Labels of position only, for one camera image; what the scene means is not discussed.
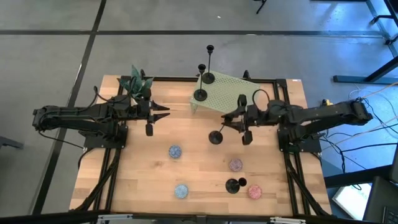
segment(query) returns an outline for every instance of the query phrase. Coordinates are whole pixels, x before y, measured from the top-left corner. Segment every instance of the gray concrete floor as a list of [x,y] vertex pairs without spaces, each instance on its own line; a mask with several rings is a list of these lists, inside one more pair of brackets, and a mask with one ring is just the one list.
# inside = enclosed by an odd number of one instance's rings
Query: gray concrete floor
[[[0,29],[91,29],[100,1],[0,2]],[[374,2],[378,11],[386,10]],[[365,3],[268,0],[259,15],[253,1],[108,1],[100,30],[377,30],[369,26],[371,13]],[[394,25],[385,26],[391,35]],[[39,136],[31,126],[33,109],[63,106],[76,78],[88,36],[0,35],[0,135],[24,142],[23,150],[0,150],[0,217],[29,213],[52,141]],[[197,65],[207,60],[205,46],[213,44],[212,69],[240,77],[248,69],[252,77],[302,79],[309,106],[324,98],[348,99],[357,89],[337,84],[333,75],[369,75],[392,59],[382,38],[298,37],[255,35],[118,35],[97,36],[80,88],[77,106],[87,105],[93,85],[102,76],[127,75],[133,63],[153,76],[193,76]],[[392,71],[389,76],[398,76]],[[367,90],[382,86],[358,85]],[[397,88],[383,92],[397,105]],[[375,112],[387,121],[395,116],[384,99],[369,99]],[[356,133],[377,126],[340,126],[330,133]],[[337,142],[344,136],[333,136]],[[66,140],[83,144],[83,138],[68,131]],[[397,142],[386,131],[347,141],[341,148]],[[368,148],[347,153],[361,165],[372,168],[390,164],[395,147]],[[44,212],[68,210],[81,150],[64,145],[44,206]],[[323,159],[341,166],[332,149]],[[361,168],[346,162],[348,172]]]

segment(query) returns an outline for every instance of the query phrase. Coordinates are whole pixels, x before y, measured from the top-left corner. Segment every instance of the round sponge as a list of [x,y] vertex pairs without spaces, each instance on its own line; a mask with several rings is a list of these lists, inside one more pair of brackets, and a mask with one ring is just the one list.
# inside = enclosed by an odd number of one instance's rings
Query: round sponge
[[180,184],[175,188],[174,194],[178,198],[185,198],[188,195],[188,187],[185,184]]
[[181,156],[180,146],[172,145],[169,149],[169,155],[174,159],[179,158]]
[[252,185],[248,189],[249,197],[252,199],[259,199],[262,194],[262,190],[258,185]]
[[243,163],[242,163],[242,160],[240,160],[240,159],[233,159],[233,160],[231,160],[231,162],[229,162],[229,168],[232,171],[239,172],[239,171],[241,171],[242,167],[243,167]]

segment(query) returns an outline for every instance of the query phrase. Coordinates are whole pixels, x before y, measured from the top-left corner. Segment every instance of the metal bracket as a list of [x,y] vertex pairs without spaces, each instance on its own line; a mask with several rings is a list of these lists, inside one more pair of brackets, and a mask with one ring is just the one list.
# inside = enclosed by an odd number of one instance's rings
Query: metal bracket
[[110,220],[128,220],[132,219],[132,214],[112,214],[112,215],[98,215],[98,221],[101,223]]
[[127,141],[127,131],[129,126],[120,125],[118,139],[105,139],[102,136],[86,136],[84,147],[87,148],[110,148],[124,149]]
[[250,78],[249,71],[247,71],[247,70],[244,71],[244,73],[243,73],[243,78],[245,78],[246,81],[251,82],[251,78]]
[[294,218],[271,217],[270,223],[275,224],[305,224],[305,220]]
[[287,82],[284,78],[277,78],[276,83],[278,83],[282,88],[287,88]]
[[289,143],[289,130],[286,127],[280,127],[277,130],[279,150],[281,152],[321,152],[319,140],[309,137],[298,145]]
[[206,215],[197,215],[197,224],[206,224]]

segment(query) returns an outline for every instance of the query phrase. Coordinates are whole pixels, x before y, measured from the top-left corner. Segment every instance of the small black disc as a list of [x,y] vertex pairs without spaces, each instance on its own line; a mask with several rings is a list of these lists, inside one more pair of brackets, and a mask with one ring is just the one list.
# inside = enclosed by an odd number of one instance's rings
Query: small black disc
[[239,178],[238,183],[240,186],[244,187],[246,186],[246,184],[248,184],[248,181],[245,178],[241,177]]
[[219,144],[223,141],[223,134],[219,131],[212,131],[209,134],[209,141],[213,144]]
[[236,193],[239,191],[239,189],[240,189],[241,187],[239,186],[239,183],[238,183],[237,180],[235,180],[235,179],[229,179],[229,180],[227,180],[226,183],[225,183],[225,188],[226,188],[226,190],[227,190],[229,193],[231,193],[231,194],[236,194]]
[[193,97],[197,101],[205,101],[207,99],[207,92],[204,89],[196,90],[193,93]]
[[214,80],[216,79],[212,73],[204,73],[203,76],[201,77],[204,83],[206,84],[212,84]]

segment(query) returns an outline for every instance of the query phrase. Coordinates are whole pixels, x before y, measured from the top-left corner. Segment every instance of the chair leg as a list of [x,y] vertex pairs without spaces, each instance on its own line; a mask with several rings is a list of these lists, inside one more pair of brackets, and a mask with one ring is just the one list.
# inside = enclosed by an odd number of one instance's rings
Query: chair leg
[[262,4],[260,6],[260,8],[257,10],[256,14],[258,14],[260,12],[260,10],[262,9],[262,7],[264,6],[264,4],[267,2],[267,0],[262,0]]
[[392,39],[392,40],[386,40],[386,45],[391,45],[392,43],[394,43],[395,41],[397,41],[398,39],[398,34]]
[[11,139],[8,139],[8,138],[0,136],[0,147],[1,146],[11,146],[11,147],[20,149],[24,145],[22,143],[19,143],[19,142],[16,142],[14,140],[11,140]]
[[375,24],[380,18],[393,19],[392,15],[378,15],[371,20],[371,24]]

